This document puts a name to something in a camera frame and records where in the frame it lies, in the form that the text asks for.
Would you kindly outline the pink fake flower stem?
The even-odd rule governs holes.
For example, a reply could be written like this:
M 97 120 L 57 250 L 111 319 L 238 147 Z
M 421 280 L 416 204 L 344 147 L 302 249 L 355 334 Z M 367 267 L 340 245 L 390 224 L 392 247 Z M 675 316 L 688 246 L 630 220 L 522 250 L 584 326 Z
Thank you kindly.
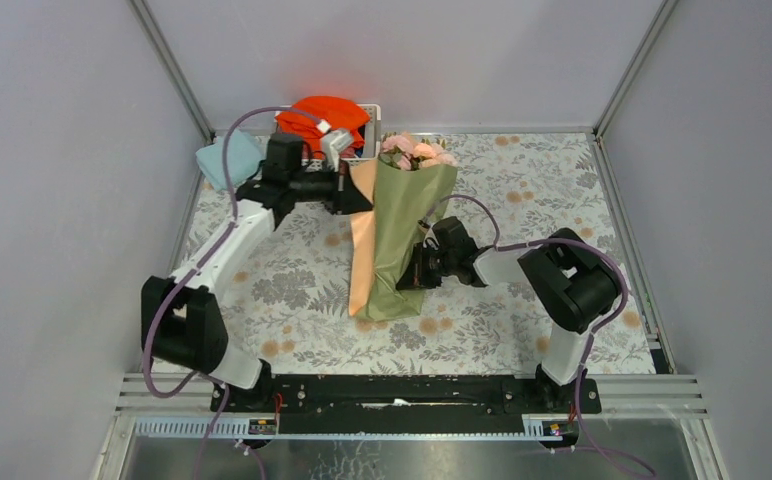
M 411 159 L 415 141 L 408 135 L 395 134 L 387 136 L 381 143 L 378 158 L 382 161 L 397 163 L 401 159 Z
M 401 171 L 414 171 L 416 169 L 412 158 L 403 154 L 393 155 L 390 159 L 390 164 Z
M 438 165 L 457 167 L 458 162 L 456 158 L 450 153 L 441 153 L 435 157 L 427 158 L 419 162 L 420 168 L 430 168 Z
M 412 155 L 417 159 L 433 159 L 444 152 L 444 148 L 438 143 L 417 143 L 413 150 Z

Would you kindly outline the green and orange wrapping paper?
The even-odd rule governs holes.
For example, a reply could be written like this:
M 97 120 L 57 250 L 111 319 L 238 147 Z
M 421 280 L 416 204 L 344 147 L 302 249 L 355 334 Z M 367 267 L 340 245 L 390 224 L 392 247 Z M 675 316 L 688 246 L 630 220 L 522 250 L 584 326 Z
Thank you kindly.
M 443 139 L 418 139 L 415 145 L 438 143 L 452 154 Z M 348 313 L 370 322 L 398 320 L 421 313 L 421 290 L 398 291 L 396 283 L 410 262 L 413 246 L 421 242 L 419 220 L 442 217 L 453 192 L 458 169 L 448 165 L 401 171 L 377 156 L 350 167 L 351 179 L 372 202 L 373 210 L 351 216 L 353 258 Z

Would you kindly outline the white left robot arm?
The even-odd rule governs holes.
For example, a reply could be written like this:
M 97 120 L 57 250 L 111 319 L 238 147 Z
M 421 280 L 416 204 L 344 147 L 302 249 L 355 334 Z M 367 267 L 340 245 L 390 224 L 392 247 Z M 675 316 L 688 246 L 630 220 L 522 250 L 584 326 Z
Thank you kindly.
M 142 286 L 144 374 L 153 360 L 163 360 L 250 390 L 268 373 L 266 362 L 231 345 L 219 302 L 245 261 L 298 204 L 321 203 L 333 215 L 372 210 L 340 156 L 352 140 L 346 129 L 326 133 L 320 140 L 322 166 L 309 170 L 301 137 L 270 136 L 259 172 L 233 192 L 231 219 L 178 269 L 151 276 Z

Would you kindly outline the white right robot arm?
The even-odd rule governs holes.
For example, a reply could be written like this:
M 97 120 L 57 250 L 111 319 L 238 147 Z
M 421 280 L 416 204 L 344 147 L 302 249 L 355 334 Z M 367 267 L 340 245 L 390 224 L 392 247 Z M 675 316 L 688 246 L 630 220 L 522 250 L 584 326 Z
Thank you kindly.
M 435 289 L 446 277 L 475 288 L 529 285 L 552 321 L 539 370 L 559 386 L 583 376 L 595 334 L 629 298 L 618 264 L 568 228 L 526 244 L 480 247 L 457 218 L 440 220 L 414 245 L 396 288 Z

